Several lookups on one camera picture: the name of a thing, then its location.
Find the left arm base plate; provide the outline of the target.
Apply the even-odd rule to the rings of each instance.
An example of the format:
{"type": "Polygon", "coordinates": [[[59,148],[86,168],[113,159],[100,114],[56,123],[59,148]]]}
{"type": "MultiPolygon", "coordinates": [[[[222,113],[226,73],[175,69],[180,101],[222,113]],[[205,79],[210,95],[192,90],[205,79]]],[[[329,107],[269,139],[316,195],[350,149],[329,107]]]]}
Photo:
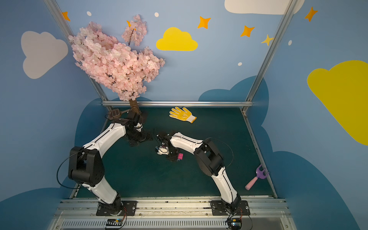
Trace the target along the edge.
{"type": "Polygon", "coordinates": [[[134,216],[137,201],[117,201],[113,204],[98,203],[96,216],[134,216]]]}

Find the yellow work glove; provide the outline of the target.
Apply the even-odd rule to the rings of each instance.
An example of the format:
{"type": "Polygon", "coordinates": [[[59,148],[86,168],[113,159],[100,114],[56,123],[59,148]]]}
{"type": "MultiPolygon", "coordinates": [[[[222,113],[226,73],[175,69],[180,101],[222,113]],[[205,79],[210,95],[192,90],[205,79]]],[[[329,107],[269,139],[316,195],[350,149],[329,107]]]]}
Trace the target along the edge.
{"type": "Polygon", "coordinates": [[[187,108],[185,107],[180,108],[177,106],[171,109],[171,111],[169,112],[169,117],[181,121],[187,121],[190,123],[193,123],[197,119],[197,117],[194,116],[187,108]]]}

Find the circuit board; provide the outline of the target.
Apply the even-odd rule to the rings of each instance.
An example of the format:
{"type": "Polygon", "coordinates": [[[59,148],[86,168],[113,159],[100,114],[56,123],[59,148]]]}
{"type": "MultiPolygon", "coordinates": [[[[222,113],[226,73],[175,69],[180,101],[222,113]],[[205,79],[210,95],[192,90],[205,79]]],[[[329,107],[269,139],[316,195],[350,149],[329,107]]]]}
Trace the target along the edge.
{"type": "Polygon", "coordinates": [[[106,221],[106,224],[105,224],[105,229],[106,230],[110,230],[110,229],[113,229],[113,230],[118,230],[122,227],[123,223],[122,223],[122,219],[119,219],[119,218],[109,218],[107,221],[106,221]]]}
{"type": "Polygon", "coordinates": [[[242,220],[240,218],[232,218],[226,221],[228,230],[240,230],[242,228],[242,220]]]}

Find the pink purple toy rake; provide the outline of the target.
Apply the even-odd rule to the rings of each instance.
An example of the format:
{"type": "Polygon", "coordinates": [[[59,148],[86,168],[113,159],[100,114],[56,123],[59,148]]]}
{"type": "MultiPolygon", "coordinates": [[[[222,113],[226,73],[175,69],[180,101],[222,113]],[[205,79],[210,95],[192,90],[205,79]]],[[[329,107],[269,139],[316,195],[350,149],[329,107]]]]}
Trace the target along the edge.
{"type": "Polygon", "coordinates": [[[256,169],[256,176],[245,186],[246,190],[250,190],[258,179],[266,179],[269,172],[262,165],[259,165],[256,169]]]}

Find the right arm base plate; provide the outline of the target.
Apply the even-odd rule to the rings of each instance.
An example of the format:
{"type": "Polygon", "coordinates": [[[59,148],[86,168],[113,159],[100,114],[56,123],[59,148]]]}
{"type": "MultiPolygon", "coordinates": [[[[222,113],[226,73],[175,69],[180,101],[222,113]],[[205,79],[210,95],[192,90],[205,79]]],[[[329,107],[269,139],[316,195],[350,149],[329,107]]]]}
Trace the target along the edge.
{"type": "Polygon", "coordinates": [[[241,200],[239,205],[236,208],[232,208],[231,205],[227,204],[223,200],[212,200],[210,202],[210,207],[212,209],[213,216],[229,216],[232,215],[246,215],[250,216],[250,207],[248,202],[245,200],[241,200]]]}

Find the right circuit board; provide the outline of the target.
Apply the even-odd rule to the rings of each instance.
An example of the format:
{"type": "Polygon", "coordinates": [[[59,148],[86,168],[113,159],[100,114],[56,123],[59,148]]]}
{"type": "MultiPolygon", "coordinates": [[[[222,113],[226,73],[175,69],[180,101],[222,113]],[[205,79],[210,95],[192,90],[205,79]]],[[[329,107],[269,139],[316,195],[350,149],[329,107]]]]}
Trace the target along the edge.
{"type": "Polygon", "coordinates": [[[226,221],[228,230],[240,230],[242,228],[242,220],[240,218],[232,218],[226,221]]]}

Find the brown toy shovel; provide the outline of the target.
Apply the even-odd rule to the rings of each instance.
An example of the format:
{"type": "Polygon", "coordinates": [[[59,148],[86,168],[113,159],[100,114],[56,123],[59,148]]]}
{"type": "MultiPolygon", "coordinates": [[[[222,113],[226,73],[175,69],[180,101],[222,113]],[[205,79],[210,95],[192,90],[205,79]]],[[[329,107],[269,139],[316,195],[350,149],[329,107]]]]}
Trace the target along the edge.
{"type": "Polygon", "coordinates": [[[118,108],[112,109],[109,111],[107,118],[109,120],[115,120],[121,118],[123,112],[118,108]]]}

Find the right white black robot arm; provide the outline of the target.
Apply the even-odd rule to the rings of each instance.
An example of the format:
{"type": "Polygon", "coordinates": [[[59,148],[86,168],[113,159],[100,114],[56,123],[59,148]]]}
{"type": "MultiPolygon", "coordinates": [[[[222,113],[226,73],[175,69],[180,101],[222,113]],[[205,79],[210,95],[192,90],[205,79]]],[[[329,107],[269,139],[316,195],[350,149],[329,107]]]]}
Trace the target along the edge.
{"type": "Polygon", "coordinates": [[[161,143],[156,148],[157,154],[166,155],[166,159],[172,162],[179,160],[181,150],[193,154],[201,171],[213,179],[220,192],[220,210],[229,214],[237,212],[241,197],[233,187],[226,172],[224,158],[213,141],[193,139],[180,132],[172,134],[161,132],[157,135],[157,139],[161,143]]]}

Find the aluminium frame rear bar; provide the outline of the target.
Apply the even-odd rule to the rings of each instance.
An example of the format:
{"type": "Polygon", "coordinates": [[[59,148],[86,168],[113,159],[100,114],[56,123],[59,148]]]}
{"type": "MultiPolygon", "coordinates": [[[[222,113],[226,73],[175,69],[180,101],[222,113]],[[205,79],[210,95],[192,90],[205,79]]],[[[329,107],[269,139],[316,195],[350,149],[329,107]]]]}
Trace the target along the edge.
{"type": "Polygon", "coordinates": [[[251,107],[252,102],[138,101],[138,107],[251,107]]]}

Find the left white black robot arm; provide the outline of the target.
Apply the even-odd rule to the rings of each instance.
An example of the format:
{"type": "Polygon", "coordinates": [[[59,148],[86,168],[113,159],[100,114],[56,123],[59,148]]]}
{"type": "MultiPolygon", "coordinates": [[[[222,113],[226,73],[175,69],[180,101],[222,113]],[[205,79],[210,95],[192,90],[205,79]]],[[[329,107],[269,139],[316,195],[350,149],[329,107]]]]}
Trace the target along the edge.
{"type": "Polygon", "coordinates": [[[87,188],[98,199],[98,216],[123,216],[127,213],[120,194],[105,178],[102,161],[106,152],[122,137],[128,138],[131,146],[152,140],[152,135],[143,129],[143,124],[134,119],[119,118],[113,121],[99,136],[71,149],[68,177],[87,188]]]}

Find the left circuit board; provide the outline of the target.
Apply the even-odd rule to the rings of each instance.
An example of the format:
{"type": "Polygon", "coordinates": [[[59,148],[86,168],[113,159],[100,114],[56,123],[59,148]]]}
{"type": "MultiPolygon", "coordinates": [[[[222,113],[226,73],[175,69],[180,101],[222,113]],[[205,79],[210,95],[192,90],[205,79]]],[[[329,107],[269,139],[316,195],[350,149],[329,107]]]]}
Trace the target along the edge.
{"type": "Polygon", "coordinates": [[[113,229],[113,230],[118,230],[122,227],[123,223],[122,223],[122,219],[119,219],[119,218],[109,218],[107,221],[106,221],[106,224],[105,224],[105,229],[106,230],[110,230],[110,229],[113,229]]]}

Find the pink cherry blossom tree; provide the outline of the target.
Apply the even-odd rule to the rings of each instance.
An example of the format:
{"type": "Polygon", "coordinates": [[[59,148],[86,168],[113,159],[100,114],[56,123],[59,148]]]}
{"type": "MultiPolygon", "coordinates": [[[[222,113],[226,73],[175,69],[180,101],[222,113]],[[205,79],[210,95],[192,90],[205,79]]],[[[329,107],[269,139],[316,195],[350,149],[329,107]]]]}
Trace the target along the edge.
{"type": "Polygon", "coordinates": [[[124,42],[105,34],[102,26],[94,22],[68,37],[76,65],[97,83],[117,93],[121,101],[129,102],[130,109],[139,115],[137,98],[147,90],[144,83],[154,80],[165,64],[149,47],[141,51],[130,47],[139,46],[146,34],[147,23],[137,14],[127,23],[122,34],[124,42]]]}

